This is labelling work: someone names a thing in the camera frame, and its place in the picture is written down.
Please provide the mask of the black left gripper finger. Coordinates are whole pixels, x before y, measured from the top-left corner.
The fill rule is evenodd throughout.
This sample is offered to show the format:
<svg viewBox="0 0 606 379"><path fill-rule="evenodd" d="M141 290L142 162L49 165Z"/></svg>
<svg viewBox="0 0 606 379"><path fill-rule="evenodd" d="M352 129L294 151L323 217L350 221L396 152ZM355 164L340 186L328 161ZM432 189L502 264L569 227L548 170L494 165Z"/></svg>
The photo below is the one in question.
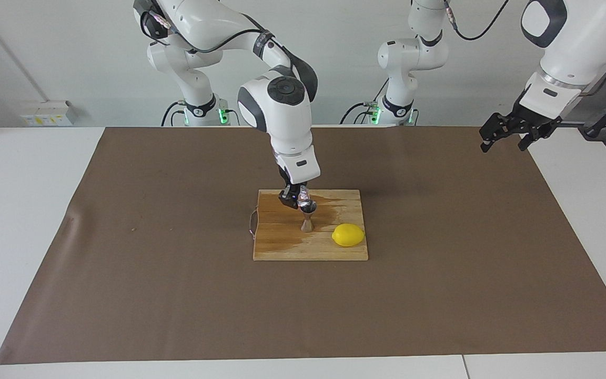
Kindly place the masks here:
<svg viewBox="0 0 606 379"><path fill-rule="evenodd" d="M536 118L535 120L524 120L519 124L519 132L524 133L524 137L520 140L518 147L520 151L526 151L529 146L539 139L546 139L556 128L562 123L562 117L554 119Z"/></svg>
<svg viewBox="0 0 606 379"><path fill-rule="evenodd" d="M493 144L514 134L511 127L512 117L493 113L479 130L482 143L480 145L483 153L488 153Z"/></svg>

